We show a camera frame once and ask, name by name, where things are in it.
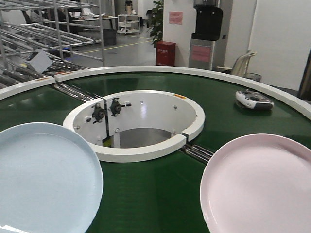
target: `floor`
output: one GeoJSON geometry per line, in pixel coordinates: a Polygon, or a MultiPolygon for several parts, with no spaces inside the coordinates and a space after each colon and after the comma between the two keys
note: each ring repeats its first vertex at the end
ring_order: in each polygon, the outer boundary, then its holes
{"type": "MultiPolygon", "coordinates": [[[[98,33],[81,32],[82,36],[99,37],[98,33]]],[[[78,52],[94,57],[102,57],[101,45],[79,47],[78,52]]],[[[70,60],[88,68],[102,67],[101,61],[75,55],[70,60]]],[[[104,66],[147,66],[156,63],[156,49],[152,44],[150,33],[146,26],[141,27],[140,33],[117,34],[117,44],[104,46],[104,66]]]]}

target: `yellow floor line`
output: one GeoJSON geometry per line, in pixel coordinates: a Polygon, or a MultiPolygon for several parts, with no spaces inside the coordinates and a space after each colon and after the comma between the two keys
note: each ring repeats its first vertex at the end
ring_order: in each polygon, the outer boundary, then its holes
{"type": "Polygon", "coordinates": [[[147,39],[147,40],[150,40],[150,38],[147,38],[147,37],[138,37],[138,36],[134,36],[134,35],[127,35],[128,37],[134,37],[134,38],[142,38],[142,39],[147,39]]]}
{"type": "MultiPolygon", "coordinates": [[[[146,43],[146,42],[151,42],[151,41],[152,40],[147,40],[147,41],[133,43],[133,44],[128,44],[128,45],[120,45],[120,46],[116,46],[116,47],[106,48],[104,50],[111,50],[111,49],[126,47],[126,46],[130,46],[130,45],[138,45],[138,44],[142,44],[142,43],[146,43]]],[[[86,54],[86,53],[90,53],[90,52],[99,52],[99,51],[102,51],[102,50],[93,50],[93,51],[88,51],[88,52],[81,52],[81,54],[86,54]]]]}

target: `water dispenser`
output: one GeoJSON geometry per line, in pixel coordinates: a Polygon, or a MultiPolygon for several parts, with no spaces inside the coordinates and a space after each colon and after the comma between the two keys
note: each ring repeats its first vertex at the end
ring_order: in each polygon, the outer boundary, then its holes
{"type": "Polygon", "coordinates": [[[224,66],[233,0],[194,0],[197,11],[191,35],[189,67],[224,66]]]}

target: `red fire extinguisher box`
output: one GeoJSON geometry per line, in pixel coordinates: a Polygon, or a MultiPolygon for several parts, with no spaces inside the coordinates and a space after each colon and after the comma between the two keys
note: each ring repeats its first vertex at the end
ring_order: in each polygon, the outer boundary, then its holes
{"type": "Polygon", "coordinates": [[[159,41],[156,43],[155,65],[174,66],[175,65],[176,43],[159,41]]]}

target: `pink plate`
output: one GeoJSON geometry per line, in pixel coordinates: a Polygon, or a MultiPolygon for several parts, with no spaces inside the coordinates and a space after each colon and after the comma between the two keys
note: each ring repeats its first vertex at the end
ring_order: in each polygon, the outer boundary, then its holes
{"type": "Polygon", "coordinates": [[[200,198],[212,233],[310,233],[311,150],[271,134],[234,139],[207,164],[200,198]]]}

